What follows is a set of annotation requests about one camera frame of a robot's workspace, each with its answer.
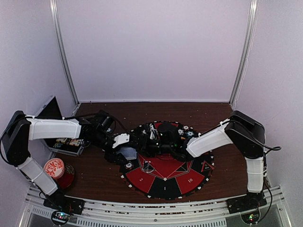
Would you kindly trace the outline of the aluminium frame post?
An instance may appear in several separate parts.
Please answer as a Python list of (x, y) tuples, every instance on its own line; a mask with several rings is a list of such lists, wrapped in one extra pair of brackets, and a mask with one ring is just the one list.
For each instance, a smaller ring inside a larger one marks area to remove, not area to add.
[(54, 29), (55, 29), (55, 33), (56, 33), (57, 44), (58, 44), (58, 48), (59, 48), (60, 59), (61, 59), (62, 67), (63, 67), (63, 72), (64, 72), (65, 78), (67, 80), (67, 85), (70, 90), (73, 102), (75, 103), (75, 105), (79, 105), (79, 99), (76, 94), (76, 89), (75, 89), (74, 83), (72, 81), (71, 72), (70, 72), (70, 68), (69, 68), (69, 64), (68, 64), (68, 59), (67, 59), (66, 51), (64, 48), (57, 1), (49, 0), (49, 3), (50, 3), (50, 10), (51, 10), (51, 15), (52, 15), (52, 19), (53, 19), (53, 25), (54, 25)]
[(241, 87), (242, 87), (244, 77), (246, 74), (246, 70), (247, 70), (249, 52), (252, 47), (254, 33), (255, 33), (257, 13), (258, 13), (258, 4), (259, 4), (258, 0), (250, 1), (250, 10), (249, 10), (249, 16), (248, 16), (248, 22), (247, 22), (247, 29), (246, 29), (246, 34), (245, 34), (245, 38), (244, 38), (244, 44), (243, 44), (243, 49), (242, 49), (242, 53), (241, 53), (240, 63), (238, 66), (232, 93), (231, 93), (231, 96), (229, 99), (229, 105), (231, 106), (232, 109), (234, 109), (236, 106), (236, 102), (239, 98)]

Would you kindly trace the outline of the green chips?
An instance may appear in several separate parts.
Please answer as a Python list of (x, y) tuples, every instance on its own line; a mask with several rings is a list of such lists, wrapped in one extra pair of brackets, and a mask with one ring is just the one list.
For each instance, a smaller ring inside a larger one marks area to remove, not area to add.
[(194, 136), (194, 134), (195, 133), (193, 131), (188, 131), (187, 132), (187, 138), (189, 138), (189, 139), (192, 138)]

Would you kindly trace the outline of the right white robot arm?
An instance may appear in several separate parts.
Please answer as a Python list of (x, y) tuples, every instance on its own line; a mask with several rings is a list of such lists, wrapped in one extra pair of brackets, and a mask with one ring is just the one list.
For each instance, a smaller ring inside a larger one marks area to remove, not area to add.
[(142, 136), (141, 150), (146, 155), (168, 153), (184, 162), (227, 146), (235, 147), (246, 161), (249, 194), (243, 197), (242, 203), (249, 209), (261, 201), (267, 154), (282, 149), (266, 145), (265, 127), (240, 111), (233, 111), (227, 119), (203, 133), (187, 125), (162, 121), (149, 124)]

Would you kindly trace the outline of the red floral round tin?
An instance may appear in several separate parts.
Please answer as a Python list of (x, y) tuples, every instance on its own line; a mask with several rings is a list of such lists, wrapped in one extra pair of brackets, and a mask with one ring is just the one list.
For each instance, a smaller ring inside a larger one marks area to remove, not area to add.
[(53, 179), (61, 178), (65, 172), (64, 162), (60, 158), (52, 158), (44, 165), (44, 171)]

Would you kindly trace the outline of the aluminium poker case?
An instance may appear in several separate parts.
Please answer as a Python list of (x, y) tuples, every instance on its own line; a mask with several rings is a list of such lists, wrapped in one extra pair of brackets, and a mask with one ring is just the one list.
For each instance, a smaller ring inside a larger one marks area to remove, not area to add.
[[(46, 119), (62, 119), (61, 110), (57, 103), (55, 95), (50, 95), (46, 101), (42, 104), (39, 110), (35, 113), (37, 118)], [(43, 139), (44, 144), (53, 152), (66, 154), (70, 156), (78, 157), (84, 149), (84, 140), (78, 147), (70, 146), (69, 143), (61, 144), (56, 142), (57, 138)]]

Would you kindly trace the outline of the right aluminium frame post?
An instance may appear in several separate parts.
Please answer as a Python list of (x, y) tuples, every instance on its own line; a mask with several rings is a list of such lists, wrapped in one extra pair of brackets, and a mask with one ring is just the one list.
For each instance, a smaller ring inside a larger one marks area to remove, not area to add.
[(248, 22), (247, 22), (247, 29), (246, 29), (246, 34), (245, 34), (245, 38), (244, 38), (244, 44), (243, 44), (243, 49), (242, 49), (242, 53), (241, 53), (240, 63), (238, 66), (232, 93), (231, 93), (231, 96), (229, 99), (229, 105), (231, 106), (232, 109), (234, 109), (236, 106), (236, 102), (239, 98), (241, 87), (242, 87), (244, 77), (246, 74), (246, 70), (247, 70), (249, 52), (252, 47), (254, 33), (255, 33), (257, 13), (258, 13), (258, 4), (259, 4), (258, 0), (250, 1), (250, 10), (249, 10), (249, 16), (248, 16)]

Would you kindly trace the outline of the front aluminium rail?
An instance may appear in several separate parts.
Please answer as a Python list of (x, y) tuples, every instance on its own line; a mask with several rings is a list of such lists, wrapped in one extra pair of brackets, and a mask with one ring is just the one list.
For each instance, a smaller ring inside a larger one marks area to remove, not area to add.
[[(287, 214), (280, 187), (264, 190), (267, 205), (250, 211), (230, 213), (226, 200), (179, 203), (118, 203), (83, 199), (81, 215), (74, 214), (63, 227), (293, 227)], [(17, 227), (55, 227), (51, 221), (53, 209), (43, 206), (39, 190), (30, 187), (22, 206)], [(244, 222), (248, 212), (260, 211), (257, 225)]]

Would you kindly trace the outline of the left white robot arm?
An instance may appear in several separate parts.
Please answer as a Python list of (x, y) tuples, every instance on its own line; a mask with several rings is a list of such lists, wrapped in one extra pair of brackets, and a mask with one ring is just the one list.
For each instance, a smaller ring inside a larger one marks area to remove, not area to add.
[(112, 136), (107, 131), (118, 120), (100, 111), (96, 115), (69, 118), (46, 118), (16, 111), (0, 138), (0, 154), (4, 161), (26, 176), (58, 210), (68, 206), (58, 183), (49, 176), (28, 150), (30, 141), (56, 138), (80, 139), (102, 148), (109, 161), (117, 161), (121, 146), (136, 147), (139, 138), (131, 131)]

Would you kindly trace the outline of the red gold card box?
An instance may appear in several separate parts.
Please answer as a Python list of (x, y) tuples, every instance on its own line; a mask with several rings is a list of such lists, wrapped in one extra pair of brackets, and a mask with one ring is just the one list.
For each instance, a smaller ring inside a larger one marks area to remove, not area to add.
[(69, 145), (70, 146), (80, 146), (82, 144), (82, 140), (78, 140), (78, 139), (72, 139), (70, 142), (69, 142)]

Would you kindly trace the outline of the left aluminium frame post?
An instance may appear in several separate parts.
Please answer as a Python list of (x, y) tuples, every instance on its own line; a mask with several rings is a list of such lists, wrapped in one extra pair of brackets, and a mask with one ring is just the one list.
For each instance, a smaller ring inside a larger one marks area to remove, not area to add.
[(68, 64), (68, 59), (67, 59), (66, 51), (64, 48), (57, 1), (49, 0), (49, 3), (50, 3), (50, 10), (51, 10), (51, 15), (52, 15), (52, 19), (53, 19), (53, 25), (54, 25), (54, 29), (55, 29), (55, 33), (56, 33), (57, 44), (58, 44), (58, 48), (59, 48), (60, 59), (61, 59), (62, 67), (63, 67), (63, 72), (64, 72), (65, 78), (67, 80), (67, 85), (70, 90), (73, 102), (75, 103), (75, 105), (79, 105), (79, 99), (76, 94), (76, 89), (75, 89), (74, 83), (72, 81), (71, 72), (70, 72), (70, 68), (69, 68), (69, 64)]

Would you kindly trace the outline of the blue playing card deck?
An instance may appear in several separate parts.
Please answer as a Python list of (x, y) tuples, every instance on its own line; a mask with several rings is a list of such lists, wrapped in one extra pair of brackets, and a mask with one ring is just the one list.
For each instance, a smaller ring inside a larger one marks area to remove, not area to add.
[(122, 154), (126, 160), (137, 159), (137, 151), (132, 147), (122, 147), (119, 153)]

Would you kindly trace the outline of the black gold card box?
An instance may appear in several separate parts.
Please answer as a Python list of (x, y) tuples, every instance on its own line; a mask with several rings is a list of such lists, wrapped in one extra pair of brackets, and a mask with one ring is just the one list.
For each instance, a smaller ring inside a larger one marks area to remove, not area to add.
[(56, 142), (61, 144), (67, 144), (70, 142), (70, 140), (71, 140), (70, 138), (57, 138)]

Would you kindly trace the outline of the dark red round lid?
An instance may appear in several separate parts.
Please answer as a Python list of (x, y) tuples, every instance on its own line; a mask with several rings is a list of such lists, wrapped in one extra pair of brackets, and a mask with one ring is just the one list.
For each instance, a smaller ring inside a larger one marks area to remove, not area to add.
[(74, 167), (71, 164), (65, 163), (64, 164), (64, 173), (61, 177), (56, 179), (56, 181), (62, 189), (66, 189), (69, 186), (71, 186), (71, 184), (74, 180), (74, 177), (75, 177)]

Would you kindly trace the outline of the red black chips seat three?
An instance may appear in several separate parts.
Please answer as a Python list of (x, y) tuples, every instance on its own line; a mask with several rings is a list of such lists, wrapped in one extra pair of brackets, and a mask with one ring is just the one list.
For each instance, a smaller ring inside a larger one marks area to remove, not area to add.
[(132, 162), (128, 162), (127, 164), (125, 164), (125, 168), (126, 169), (132, 169), (133, 168), (133, 163)]

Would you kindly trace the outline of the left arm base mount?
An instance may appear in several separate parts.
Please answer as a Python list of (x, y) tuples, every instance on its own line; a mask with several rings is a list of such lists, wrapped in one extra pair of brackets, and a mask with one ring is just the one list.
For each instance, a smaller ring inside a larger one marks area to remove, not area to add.
[(62, 189), (57, 189), (53, 194), (46, 195), (43, 205), (54, 210), (60, 210), (68, 214), (81, 215), (85, 201), (65, 196)]

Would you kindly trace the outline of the round red black poker mat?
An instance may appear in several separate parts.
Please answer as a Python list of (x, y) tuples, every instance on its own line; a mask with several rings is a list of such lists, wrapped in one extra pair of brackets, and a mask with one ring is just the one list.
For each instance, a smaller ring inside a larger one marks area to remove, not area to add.
[[(182, 139), (185, 140), (183, 149), (187, 155), (187, 161), (185, 162), (174, 159), (170, 154), (148, 157), (140, 152), (145, 124), (131, 130), (132, 136), (137, 141), (137, 159), (130, 161), (133, 163), (133, 168), (130, 170), (125, 168), (127, 163), (120, 166), (121, 178), (128, 183), (131, 189), (148, 198), (173, 200), (189, 196), (192, 192), (200, 190), (204, 183), (209, 181), (213, 172), (201, 172), (202, 163), (206, 161), (214, 167), (214, 157), (210, 152), (206, 152), (199, 157), (192, 157), (187, 153), (185, 145), (190, 139), (197, 137), (198, 133), (192, 127), (189, 127), (187, 131), (184, 130), (184, 125), (179, 123), (179, 127), (184, 131)], [(190, 139), (187, 138), (188, 131), (195, 133)], [(152, 162), (155, 168), (152, 173), (142, 171), (145, 160)]]

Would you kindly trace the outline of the white chips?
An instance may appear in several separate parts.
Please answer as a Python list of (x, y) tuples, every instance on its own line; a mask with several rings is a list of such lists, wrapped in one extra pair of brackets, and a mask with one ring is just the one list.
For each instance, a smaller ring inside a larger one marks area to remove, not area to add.
[(178, 129), (178, 133), (179, 133), (179, 135), (183, 135), (184, 131), (182, 129)]

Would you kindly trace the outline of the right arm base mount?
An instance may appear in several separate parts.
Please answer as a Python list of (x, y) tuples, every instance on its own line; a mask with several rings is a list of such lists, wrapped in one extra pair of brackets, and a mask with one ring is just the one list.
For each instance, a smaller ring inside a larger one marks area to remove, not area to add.
[(248, 196), (242, 196), (237, 198), (228, 199), (226, 201), (227, 208), (230, 214), (244, 212), (248, 210), (257, 209), (260, 206), (267, 205), (266, 199), (250, 198)]

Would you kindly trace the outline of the triangular all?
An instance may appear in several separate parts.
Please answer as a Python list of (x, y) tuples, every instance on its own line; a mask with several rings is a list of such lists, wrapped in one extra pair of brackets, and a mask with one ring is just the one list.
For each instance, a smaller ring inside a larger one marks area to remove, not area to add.
[(204, 161), (202, 163), (201, 172), (213, 171), (213, 169), (214, 169), (214, 167), (211, 164), (207, 163), (206, 161)]

